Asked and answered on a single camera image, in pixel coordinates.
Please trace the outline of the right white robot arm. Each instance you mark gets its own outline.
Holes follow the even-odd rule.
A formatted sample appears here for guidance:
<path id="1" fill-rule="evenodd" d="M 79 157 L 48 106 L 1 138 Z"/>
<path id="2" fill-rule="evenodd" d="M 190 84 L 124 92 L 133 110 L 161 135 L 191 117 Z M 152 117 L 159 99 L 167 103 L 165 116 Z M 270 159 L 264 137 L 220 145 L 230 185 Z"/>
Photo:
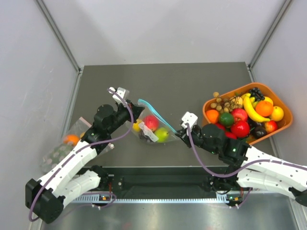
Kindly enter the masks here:
<path id="1" fill-rule="evenodd" d="M 200 162 L 211 176 L 208 181 L 211 189 L 263 189 L 294 199 L 302 206 L 307 205 L 306 166 L 284 161 L 241 140 L 229 138 L 214 124 L 203 127 L 184 124 L 175 135 L 189 148 L 199 147 L 228 164 L 226 172 L 216 173 Z"/>

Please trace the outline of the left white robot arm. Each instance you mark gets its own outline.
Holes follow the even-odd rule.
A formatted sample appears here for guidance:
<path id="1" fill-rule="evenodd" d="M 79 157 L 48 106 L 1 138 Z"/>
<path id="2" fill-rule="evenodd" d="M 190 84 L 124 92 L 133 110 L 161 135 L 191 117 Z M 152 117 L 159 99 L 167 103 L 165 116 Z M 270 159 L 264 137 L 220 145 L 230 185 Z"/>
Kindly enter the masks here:
<path id="1" fill-rule="evenodd" d="M 100 106 L 92 126 L 73 150 L 47 174 L 26 183 L 25 205 L 30 210 L 29 220 L 34 222 L 32 215 L 36 214 L 38 219 L 50 224 L 75 198 L 95 188 L 106 189 L 109 183 L 107 173 L 98 166 L 77 179 L 74 176 L 113 141 L 113 132 L 127 121 L 134 123 L 143 110 L 143 106 L 134 105 L 129 100 L 118 103 L 117 110 L 109 104 Z"/>

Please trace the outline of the clear zip bag blue seal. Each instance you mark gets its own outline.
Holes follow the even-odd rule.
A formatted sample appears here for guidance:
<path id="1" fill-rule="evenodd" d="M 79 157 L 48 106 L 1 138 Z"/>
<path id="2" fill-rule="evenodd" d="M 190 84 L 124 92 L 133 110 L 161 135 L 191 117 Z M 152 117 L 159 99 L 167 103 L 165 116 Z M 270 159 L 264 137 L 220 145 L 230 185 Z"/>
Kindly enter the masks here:
<path id="1" fill-rule="evenodd" d="M 132 125 L 132 133 L 140 141 L 147 144 L 165 144 L 177 141 L 175 129 L 146 100 L 139 99 L 138 105 L 143 107 L 139 118 Z"/>

